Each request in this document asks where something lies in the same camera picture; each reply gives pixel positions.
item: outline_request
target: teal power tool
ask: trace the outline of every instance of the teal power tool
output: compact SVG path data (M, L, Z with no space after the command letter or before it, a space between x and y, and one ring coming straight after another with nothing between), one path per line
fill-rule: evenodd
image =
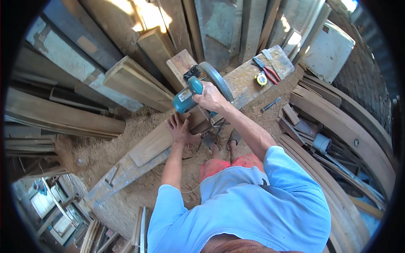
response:
M201 62L200 64L194 65L183 75L183 78L189 85L173 98L173 106L179 113L187 113L197 105L192 97L194 94L201 95L203 93L203 85L200 81L207 77L209 79L206 81L211 81L216 85L226 100L233 104L234 100L232 93L222 76L213 66L211 66L211 64L208 62ZM211 118L216 114L216 112L210 112L208 121L211 122Z

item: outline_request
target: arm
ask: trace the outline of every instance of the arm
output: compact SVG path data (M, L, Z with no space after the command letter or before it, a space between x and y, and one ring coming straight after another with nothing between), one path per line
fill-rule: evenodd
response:
M271 135L233 107L214 84L204 81L201 83L203 86L202 95L194 95L193 100L205 109L224 116L239 132L253 154L263 162L269 147L277 145Z
M181 157L183 155L183 149L185 144L195 143L200 140L201 134L191 135L188 131L188 117L181 123L179 120L179 113L176 112L174 115L165 120L167 128L173 135L174 143L172 145L172 151L167 159L166 165L164 166L162 179L160 180L161 185L171 185L176 187L180 191L180 180L181 180Z

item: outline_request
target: light blue shirt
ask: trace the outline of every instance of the light blue shirt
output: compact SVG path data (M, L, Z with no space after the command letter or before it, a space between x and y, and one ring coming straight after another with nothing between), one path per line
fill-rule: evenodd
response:
M279 146L267 150L264 171L235 166L207 177L200 185L202 203L192 210L178 189L160 186L148 253L197 253L222 233L277 251L322 252L331 219L321 187Z

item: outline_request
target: man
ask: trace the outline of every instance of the man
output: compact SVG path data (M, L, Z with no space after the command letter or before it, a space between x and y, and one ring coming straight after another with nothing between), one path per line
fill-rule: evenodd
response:
M212 159L200 167L201 205L187 210L181 157L184 145L200 135L191 135L188 119L182 124L178 113L166 120L175 141L149 224L148 252L322 252L331 218L320 186L212 83L201 83L202 95L193 100L235 128L227 144L232 164L220 160L211 136L204 139ZM241 137L253 154L240 156Z

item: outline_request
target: red shorts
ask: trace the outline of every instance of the red shorts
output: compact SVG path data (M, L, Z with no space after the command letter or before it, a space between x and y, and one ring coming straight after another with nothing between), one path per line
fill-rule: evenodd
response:
M200 183L207 177L213 176L218 172L233 166L242 166L245 168L256 166L261 172L264 173L262 163L253 153L240 156L232 163L219 159L210 159L200 166Z

